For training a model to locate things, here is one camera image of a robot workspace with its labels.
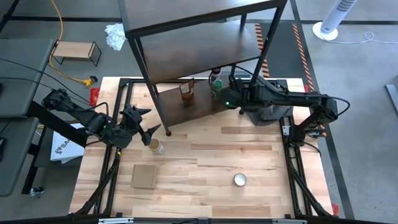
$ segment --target white cable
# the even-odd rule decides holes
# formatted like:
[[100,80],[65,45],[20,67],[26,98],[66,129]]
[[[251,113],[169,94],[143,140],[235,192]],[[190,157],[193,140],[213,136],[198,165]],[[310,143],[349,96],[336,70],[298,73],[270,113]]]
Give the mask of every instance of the white cable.
[[330,41],[330,40],[326,40],[322,34],[322,32],[320,32],[321,37],[323,38],[323,40],[329,42],[329,43],[333,43],[333,44],[363,44],[363,43],[368,43],[368,42],[376,42],[376,43],[380,43],[380,44],[398,44],[398,42],[387,42],[387,41],[380,41],[380,40],[375,40],[374,39],[374,34],[372,32],[365,32],[364,37],[366,40],[363,41],[357,41],[357,42],[338,42],[338,41]]

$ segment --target white crumpled paper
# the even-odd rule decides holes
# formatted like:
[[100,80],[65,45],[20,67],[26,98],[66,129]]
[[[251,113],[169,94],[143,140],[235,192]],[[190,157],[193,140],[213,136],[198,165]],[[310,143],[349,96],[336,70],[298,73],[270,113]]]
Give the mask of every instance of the white crumpled paper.
[[106,44],[111,46],[113,50],[120,51],[126,40],[123,24],[107,25],[105,32],[108,34],[106,37]]

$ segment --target orange and black striped tape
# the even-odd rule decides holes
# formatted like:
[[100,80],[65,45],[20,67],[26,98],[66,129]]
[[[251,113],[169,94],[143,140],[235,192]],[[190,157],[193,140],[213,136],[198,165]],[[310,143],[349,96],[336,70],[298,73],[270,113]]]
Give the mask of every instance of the orange and black striped tape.
[[314,91],[313,83],[312,83],[312,79],[311,79],[311,74],[310,74],[310,71],[308,70],[307,59],[305,59],[303,45],[301,43],[300,36],[299,36],[299,30],[297,29],[297,25],[296,24],[292,24],[292,25],[293,25],[294,36],[296,37],[298,49],[300,51],[301,60],[303,62],[305,76],[307,77],[308,85],[310,86],[311,91]]
[[[259,45],[259,49],[262,50],[262,48],[264,46],[264,41],[262,39],[261,26],[260,26],[260,24],[255,24],[254,28],[256,29],[256,37],[257,37],[257,43]],[[266,58],[262,62],[261,70],[262,70],[262,75],[266,78],[269,78],[268,63],[267,63]]]

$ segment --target cardboard square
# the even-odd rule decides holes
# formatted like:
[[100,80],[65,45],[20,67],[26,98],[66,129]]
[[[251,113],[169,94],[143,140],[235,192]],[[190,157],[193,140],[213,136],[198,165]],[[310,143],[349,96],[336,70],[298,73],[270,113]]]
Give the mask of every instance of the cardboard square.
[[131,187],[155,189],[157,166],[135,164],[132,171]]

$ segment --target small wooden stool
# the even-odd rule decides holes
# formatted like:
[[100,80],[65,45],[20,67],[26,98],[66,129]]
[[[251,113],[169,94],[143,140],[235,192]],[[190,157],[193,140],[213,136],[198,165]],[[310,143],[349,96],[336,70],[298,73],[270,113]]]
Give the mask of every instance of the small wooden stool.
[[[94,62],[93,55],[96,49],[98,49],[99,55],[96,62]],[[93,62],[94,66],[97,67],[98,62],[100,61],[101,54],[102,52],[95,41],[93,43],[83,43],[57,40],[52,52],[52,57],[59,64],[62,64],[65,58],[90,59]],[[58,61],[56,57],[62,57],[61,62]]]

